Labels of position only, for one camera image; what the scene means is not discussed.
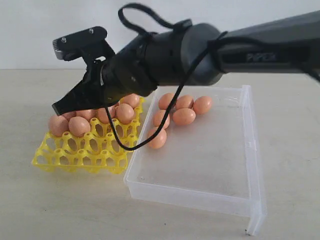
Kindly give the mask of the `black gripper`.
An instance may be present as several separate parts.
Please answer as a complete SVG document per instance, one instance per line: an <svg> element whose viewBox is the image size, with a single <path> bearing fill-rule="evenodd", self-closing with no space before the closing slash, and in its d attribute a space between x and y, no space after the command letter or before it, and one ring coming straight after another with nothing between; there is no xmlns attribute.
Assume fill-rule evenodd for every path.
<svg viewBox="0 0 320 240"><path fill-rule="evenodd" d="M110 60L96 59L86 66L82 80L76 84L62 99L51 106L54 112L61 116L65 113L110 107L113 102L108 102L105 97L106 85L102 78L105 66L110 65Z"/></svg>

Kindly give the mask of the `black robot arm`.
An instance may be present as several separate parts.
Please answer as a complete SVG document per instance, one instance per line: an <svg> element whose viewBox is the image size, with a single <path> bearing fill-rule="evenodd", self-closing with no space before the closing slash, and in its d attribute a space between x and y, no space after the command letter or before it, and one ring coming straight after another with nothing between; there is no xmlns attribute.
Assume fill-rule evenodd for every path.
<svg viewBox="0 0 320 240"><path fill-rule="evenodd" d="M177 23L172 30L137 35L114 52L101 26L53 41L56 57L82 58L86 72L62 99L57 115L114 105L130 94L149 96L159 86L211 86L227 73L320 75L320 13L226 33L208 23Z"/></svg>

